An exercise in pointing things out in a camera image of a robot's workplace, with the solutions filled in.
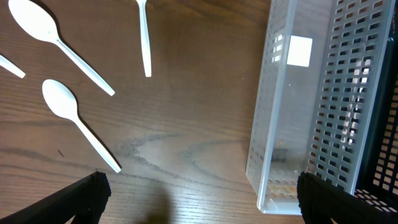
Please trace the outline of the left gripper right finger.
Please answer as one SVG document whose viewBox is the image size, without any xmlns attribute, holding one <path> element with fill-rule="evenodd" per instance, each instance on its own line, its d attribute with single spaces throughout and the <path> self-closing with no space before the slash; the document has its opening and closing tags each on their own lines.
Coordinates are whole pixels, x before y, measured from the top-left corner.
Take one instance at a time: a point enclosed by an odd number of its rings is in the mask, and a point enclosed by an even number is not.
<svg viewBox="0 0 398 224">
<path fill-rule="evenodd" d="M 397 223 L 396 213 L 382 212 L 308 172 L 298 177 L 297 198 L 306 224 Z"/>
</svg>

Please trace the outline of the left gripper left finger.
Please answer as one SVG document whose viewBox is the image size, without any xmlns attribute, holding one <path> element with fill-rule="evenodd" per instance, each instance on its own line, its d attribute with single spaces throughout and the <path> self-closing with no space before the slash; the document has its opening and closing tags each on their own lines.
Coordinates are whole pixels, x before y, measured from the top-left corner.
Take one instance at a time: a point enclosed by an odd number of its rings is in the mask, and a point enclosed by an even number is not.
<svg viewBox="0 0 398 224">
<path fill-rule="evenodd" d="M 94 172 L 1 219 L 1 223 L 98 223 L 111 196 L 107 176 Z"/>
</svg>

